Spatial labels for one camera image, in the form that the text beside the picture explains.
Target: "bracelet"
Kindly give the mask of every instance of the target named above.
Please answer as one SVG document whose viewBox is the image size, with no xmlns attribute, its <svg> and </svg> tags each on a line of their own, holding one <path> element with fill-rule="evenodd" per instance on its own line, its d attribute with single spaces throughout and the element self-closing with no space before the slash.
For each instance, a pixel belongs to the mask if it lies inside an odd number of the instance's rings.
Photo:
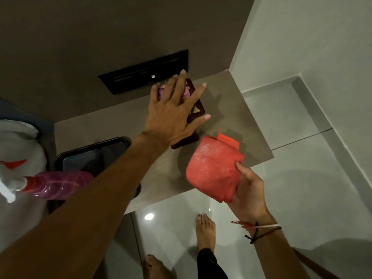
<svg viewBox="0 0 372 279">
<path fill-rule="evenodd" d="M 242 228 L 245 228 L 246 230 L 248 230 L 249 228 L 255 228 L 256 231 L 254 232 L 254 235 L 253 237 L 249 237 L 248 235 L 244 235 L 245 238 L 251 240 L 250 241 L 250 244 L 253 244 L 256 240 L 260 239 L 260 238 L 263 238 L 264 236 L 266 235 L 269 235 L 271 234 L 272 232 L 276 231 L 276 230 L 280 230 L 281 229 L 281 226 L 279 224 L 269 224 L 269 225 L 258 225 L 258 222 L 255 223 L 255 225 L 249 223 L 249 222 L 242 222 L 242 221 L 231 221 L 231 223 L 234 223 L 234 224 L 240 224 L 242 225 L 241 227 Z M 258 237 L 257 236 L 257 232 L 258 232 L 258 229 L 259 228 L 268 228 L 268 227 L 276 227 L 275 229 L 272 229 L 270 230 L 269 232 L 266 232 L 262 235 L 259 235 Z"/>
</svg>

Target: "bare foot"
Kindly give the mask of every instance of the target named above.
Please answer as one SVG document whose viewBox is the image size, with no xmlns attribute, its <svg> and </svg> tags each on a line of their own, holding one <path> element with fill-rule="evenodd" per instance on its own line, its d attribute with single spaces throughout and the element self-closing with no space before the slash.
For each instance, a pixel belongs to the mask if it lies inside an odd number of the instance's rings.
<svg viewBox="0 0 372 279">
<path fill-rule="evenodd" d="M 214 253 L 216 246 L 216 223 L 206 214 L 199 214 L 196 217 L 196 238 L 198 239 L 198 249 L 209 248 Z"/>
<path fill-rule="evenodd" d="M 174 279 L 175 276 L 166 268 L 163 262 L 148 254 L 144 262 L 144 279 Z"/>
</svg>

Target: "leg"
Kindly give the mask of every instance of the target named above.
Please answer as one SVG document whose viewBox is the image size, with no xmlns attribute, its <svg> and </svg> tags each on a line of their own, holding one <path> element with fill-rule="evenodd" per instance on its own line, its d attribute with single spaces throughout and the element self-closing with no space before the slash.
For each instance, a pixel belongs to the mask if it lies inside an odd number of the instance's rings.
<svg viewBox="0 0 372 279">
<path fill-rule="evenodd" d="M 214 256 L 216 246 L 216 224 L 206 215 L 196 217 L 196 238 L 198 239 L 198 278 L 227 279 Z"/>
<path fill-rule="evenodd" d="M 149 254 L 144 262 L 144 279 L 174 279 L 174 275 L 162 261 Z"/>
</svg>

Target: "white floor tile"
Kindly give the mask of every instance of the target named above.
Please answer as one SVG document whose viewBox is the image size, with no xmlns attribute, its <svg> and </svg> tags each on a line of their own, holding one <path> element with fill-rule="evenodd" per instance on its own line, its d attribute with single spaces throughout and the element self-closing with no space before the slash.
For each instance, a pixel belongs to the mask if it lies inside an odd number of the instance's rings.
<svg viewBox="0 0 372 279">
<path fill-rule="evenodd" d="M 291 84 L 262 87 L 243 96 L 270 149 L 319 132 Z"/>
<path fill-rule="evenodd" d="M 253 169 L 265 180 L 267 204 L 290 244 L 341 278 L 364 278 L 365 267 L 353 264 L 363 262 L 370 247 L 372 217 L 323 137 L 295 142 L 274 155 Z M 197 278 L 194 221 L 203 212 L 216 222 L 216 257 L 228 277 L 264 278 L 245 231 L 230 224 L 235 217 L 228 206 L 196 189 L 135 212 L 142 256 L 155 255 L 179 279 Z M 154 218 L 145 220 L 149 213 Z"/>
<path fill-rule="evenodd" d="M 134 227 L 130 214 L 124 215 L 94 279 L 143 278 Z"/>
</svg>

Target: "black wall plate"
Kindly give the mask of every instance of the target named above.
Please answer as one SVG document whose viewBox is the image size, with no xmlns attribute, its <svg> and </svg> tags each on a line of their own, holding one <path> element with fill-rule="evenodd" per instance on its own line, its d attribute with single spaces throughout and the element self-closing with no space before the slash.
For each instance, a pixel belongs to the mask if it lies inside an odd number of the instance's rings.
<svg viewBox="0 0 372 279">
<path fill-rule="evenodd" d="M 112 94 L 119 94 L 135 88 L 159 82 L 189 69 L 189 51 L 183 50 L 121 70 L 99 75 L 99 79 Z"/>
</svg>

